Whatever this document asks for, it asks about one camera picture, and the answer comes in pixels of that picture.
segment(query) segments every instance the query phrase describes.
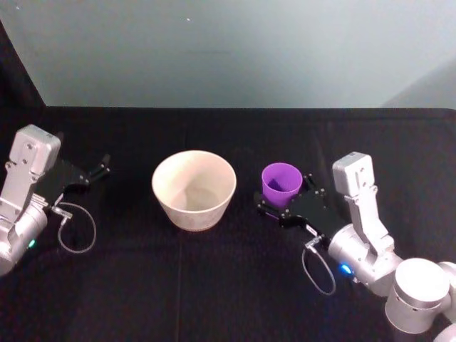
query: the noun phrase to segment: black table surface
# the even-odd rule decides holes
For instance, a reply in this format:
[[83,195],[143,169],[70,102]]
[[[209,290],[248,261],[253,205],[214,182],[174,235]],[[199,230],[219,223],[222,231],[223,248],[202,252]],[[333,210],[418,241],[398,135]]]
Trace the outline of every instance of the black table surface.
[[[320,295],[301,266],[308,236],[258,216],[253,193],[266,165],[289,162],[312,172],[331,206],[348,219],[331,166],[354,150],[367,153],[380,218],[396,252],[404,259],[456,261],[455,113],[1,110],[5,162],[14,133],[33,123],[63,131],[60,156],[86,170],[109,152],[113,173],[69,198],[98,224],[90,252],[65,252],[56,238],[58,222],[50,220],[35,247],[0,279],[0,341],[431,341],[448,325],[443,317],[420,336],[394,331],[384,299],[352,284],[331,260],[338,289]],[[196,234],[174,227],[151,190],[158,164],[189,149],[215,152],[237,173],[220,223]],[[84,218],[75,213],[74,221],[78,239],[90,238]]]

